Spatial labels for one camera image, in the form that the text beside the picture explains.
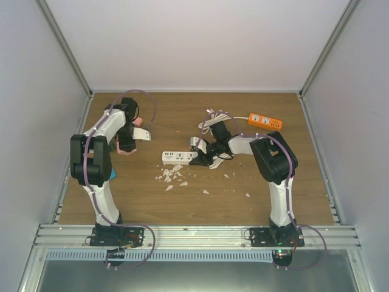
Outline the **pink cube socket adapter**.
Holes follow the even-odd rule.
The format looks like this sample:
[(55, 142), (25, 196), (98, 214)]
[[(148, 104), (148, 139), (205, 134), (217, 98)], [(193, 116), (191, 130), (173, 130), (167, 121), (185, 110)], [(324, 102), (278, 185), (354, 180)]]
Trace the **pink cube socket adapter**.
[(122, 150), (122, 149), (119, 148), (119, 149), (117, 150), (117, 153), (120, 154), (120, 155), (129, 156), (129, 155), (135, 153), (136, 151), (137, 151), (136, 148), (135, 148), (135, 149), (132, 149), (132, 150), (130, 150), (130, 151), (125, 151), (125, 150)]

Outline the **white pink power strip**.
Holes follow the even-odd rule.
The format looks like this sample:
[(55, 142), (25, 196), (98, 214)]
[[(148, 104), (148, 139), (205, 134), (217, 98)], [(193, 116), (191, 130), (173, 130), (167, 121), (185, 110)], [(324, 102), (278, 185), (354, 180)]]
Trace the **white pink power strip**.
[(162, 163), (163, 165), (189, 165), (197, 157), (196, 151), (164, 151)]

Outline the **blue cube plug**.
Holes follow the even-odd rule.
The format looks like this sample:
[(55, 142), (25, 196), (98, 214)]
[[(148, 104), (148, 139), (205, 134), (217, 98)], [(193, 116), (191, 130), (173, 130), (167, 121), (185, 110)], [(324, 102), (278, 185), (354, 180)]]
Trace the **blue cube plug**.
[(109, 179), (114, 179), (116, 177), (116, 172), (114, 169), (111, 170), (111, 176)]

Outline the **orange power strip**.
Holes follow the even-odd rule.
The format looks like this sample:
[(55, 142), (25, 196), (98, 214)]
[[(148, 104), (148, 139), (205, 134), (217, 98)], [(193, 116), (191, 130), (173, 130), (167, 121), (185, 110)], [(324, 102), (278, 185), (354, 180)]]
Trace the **orange power strip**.
[(282, 128), (282, 121), (255, 113), (250, 113), (247, 123), (270, 131), (279, 131)]

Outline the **pink charger plug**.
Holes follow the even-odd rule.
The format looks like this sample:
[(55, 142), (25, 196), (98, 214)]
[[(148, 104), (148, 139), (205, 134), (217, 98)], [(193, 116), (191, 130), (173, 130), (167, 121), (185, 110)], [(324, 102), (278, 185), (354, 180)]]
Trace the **pink charger plug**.
[(140, 117), (137, 117), (134, 121), (133, 124), (135, 127), (141, 127), (143, 124), (143, 119)]

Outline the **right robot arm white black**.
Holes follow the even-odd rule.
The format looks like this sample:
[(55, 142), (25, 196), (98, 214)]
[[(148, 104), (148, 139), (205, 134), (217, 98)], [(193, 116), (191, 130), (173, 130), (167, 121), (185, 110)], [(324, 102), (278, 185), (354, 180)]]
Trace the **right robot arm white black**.
[(227, 160), (235, 155), (252, 155), (269, 186), (269, 239), (275, 246), (285, 245), (297, 230), (292, 210), (292, 182), (298, 167), (297, 157), (278, 131), (233, 136), (224, 122), (210, 128), (214, 142), (209, 143), (201, 137), (190, 138), (191, 149), (198, 153), (190, 165), (210, 166), (215, 158), (221, 158), (223, 154), (227, 155)]

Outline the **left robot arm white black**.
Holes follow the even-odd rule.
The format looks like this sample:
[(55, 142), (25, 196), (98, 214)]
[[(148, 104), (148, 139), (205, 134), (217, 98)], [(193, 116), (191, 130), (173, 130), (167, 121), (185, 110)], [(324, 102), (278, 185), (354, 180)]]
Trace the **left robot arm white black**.
[(136, 101), (124, 97), (116, 105), (106, 106), (102, 117), (88, 131), (75, 134), (70, 140), (71, 176), (91, 199), (99, 226), (108, 226), (105, 240), (113, 246), (125, 240), (120, 211), (115, 206), (109, 185), (112, 162), (109, 143), (114, 139), (119, 152), (129, 155), (136, 150), (134, 119), (139, 113)]

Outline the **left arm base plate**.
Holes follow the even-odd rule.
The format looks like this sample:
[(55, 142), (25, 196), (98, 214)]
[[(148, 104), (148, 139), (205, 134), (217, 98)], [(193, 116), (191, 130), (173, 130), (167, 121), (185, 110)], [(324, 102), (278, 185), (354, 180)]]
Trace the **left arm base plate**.
[(92, 234), (85, 239), (88, 246), (136, 248), (143, 245), (144, 228), (124, 228), (96, 224)]

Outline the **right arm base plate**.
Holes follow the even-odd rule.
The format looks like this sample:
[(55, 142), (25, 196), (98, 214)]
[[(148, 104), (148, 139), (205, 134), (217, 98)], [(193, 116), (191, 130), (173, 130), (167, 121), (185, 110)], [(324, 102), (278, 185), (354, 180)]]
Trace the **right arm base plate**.
[(277, 229), (270, 227), (249, 228), (249, 238), (252, 247), (292, 248), (304, 247), (305, 241), (300, 238), (302, 231), (292, 229)]

